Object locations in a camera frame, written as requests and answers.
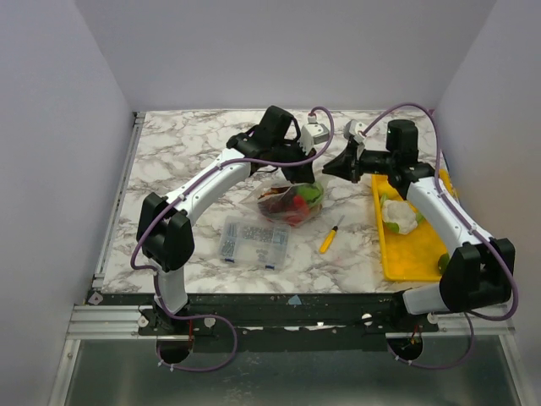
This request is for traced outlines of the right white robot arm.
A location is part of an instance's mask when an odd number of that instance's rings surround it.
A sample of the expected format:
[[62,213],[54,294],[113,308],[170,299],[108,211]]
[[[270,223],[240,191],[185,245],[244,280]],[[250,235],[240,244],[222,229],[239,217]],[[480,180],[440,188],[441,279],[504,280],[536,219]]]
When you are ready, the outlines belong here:
[[435,230],[450,256],[438,283],[402,292],[389,310],[390,324],[410,330],[430,312],[471,312],[518,300],[512,272],[515,247],[481,228],[453,199],[438,171],[418,159],[418,129],[406,119],[387,124],[385,149],[364,147],[367,127],[352,120],[345,128],[347,146],[323,172],[352,183],[366,173],[384,175],[401,202],[417,209]]

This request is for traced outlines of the red bell pepper toy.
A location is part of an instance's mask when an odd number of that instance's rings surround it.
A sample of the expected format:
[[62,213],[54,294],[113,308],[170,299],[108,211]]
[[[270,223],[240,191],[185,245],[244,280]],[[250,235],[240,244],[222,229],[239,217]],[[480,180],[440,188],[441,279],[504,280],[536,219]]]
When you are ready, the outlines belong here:
[[266,218],[275,224],[288,225],[292,228],[296,228],[309,220],[309,216],[298,211],[270,213]]

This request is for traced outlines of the clear zip top bag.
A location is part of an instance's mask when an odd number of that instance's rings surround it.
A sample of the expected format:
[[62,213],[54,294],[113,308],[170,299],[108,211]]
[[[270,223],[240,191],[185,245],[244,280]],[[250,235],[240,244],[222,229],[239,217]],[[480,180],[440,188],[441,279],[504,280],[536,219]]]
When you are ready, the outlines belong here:
[[269,222],[295,228],[319,214],[325,186],[321,181],[297,184],[286,180],[266,181],[242,199],[241,205]]

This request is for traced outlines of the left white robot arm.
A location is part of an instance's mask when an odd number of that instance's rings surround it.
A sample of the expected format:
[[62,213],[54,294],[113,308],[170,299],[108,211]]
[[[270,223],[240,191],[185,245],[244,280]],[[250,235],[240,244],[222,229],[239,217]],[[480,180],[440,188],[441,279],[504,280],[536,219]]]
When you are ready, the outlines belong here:
[[314,182],[314,134],[286,110],[268,107],[249,130],[229,138],[206,169],[165,196],[147,195],[136,234],[135,254],[143,254],[154,273],[158,323],[170,334],[187,325],[184,267],[194,253],[193,227],[230,188],[265,166],[282,170],[292,183]]

